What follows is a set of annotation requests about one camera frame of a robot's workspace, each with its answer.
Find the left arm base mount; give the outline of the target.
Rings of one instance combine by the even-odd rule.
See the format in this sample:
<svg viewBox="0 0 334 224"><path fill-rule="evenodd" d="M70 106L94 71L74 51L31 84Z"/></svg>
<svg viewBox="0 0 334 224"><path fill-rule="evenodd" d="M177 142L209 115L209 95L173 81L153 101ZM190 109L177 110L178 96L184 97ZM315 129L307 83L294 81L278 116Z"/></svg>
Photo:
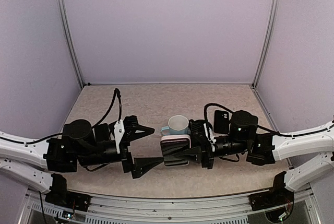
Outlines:
<svg viewBox="0 0 334 224"><path fill-rule="evenodd" d="M91 196L75 192L66 192L63 195L49 192L45 196L45 201L56 206L87 212Z"/></svg>

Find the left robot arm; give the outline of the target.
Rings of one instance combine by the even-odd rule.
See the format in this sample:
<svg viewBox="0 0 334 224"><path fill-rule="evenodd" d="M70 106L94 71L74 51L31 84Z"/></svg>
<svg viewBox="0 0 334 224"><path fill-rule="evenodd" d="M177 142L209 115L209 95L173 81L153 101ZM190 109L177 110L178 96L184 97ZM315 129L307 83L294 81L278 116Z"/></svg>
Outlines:
<svg viewBox="0 0 334 224"><path fill-rule="evenodd" d="M52 193L61 205L69 205L73 194L64 173L76 173L79 166L95 172L121 163L134 179L163 162L162 157L133 158L130 142L149 136L154 129L128 116L111 124L91 125L84 119L64 125L63 131L32 140L1 133L1 171L42 194Z"/></svg>

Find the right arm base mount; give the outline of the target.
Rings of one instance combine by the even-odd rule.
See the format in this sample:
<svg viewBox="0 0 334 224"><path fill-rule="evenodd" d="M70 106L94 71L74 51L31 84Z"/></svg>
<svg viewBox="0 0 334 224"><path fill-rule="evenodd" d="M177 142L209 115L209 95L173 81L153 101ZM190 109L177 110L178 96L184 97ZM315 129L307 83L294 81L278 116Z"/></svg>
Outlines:
<svg viewBox="0 0 334 224"><path fill-rule="evenodd" d="M294 201L294 193L290 191L266 191L251 194L248 199L252 211L257 211L291 203Z"/></svg>

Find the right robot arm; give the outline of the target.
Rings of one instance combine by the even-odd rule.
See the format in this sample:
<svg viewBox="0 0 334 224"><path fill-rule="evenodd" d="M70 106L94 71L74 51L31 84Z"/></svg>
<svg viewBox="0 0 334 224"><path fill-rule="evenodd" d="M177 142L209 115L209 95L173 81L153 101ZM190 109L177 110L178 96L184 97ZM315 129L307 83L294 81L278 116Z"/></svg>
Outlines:
<svg viewBox="0 0 334 224"><path fill-rule="evenodd" d="M226 160L230 155L247 154L247 162L264 166L317 152L317 157L275 176L273 187L267 193L267 201L272 205L280 204L287 197L287 191L294 192L333 168L332 121L293 133L267 130L258 134L259 128L258 117L244 110L233 114L216 110L213 124L206 120L190 120L186 135L162 136L160 147L164 165L194 162L212 169L215 158Z"/></svg>

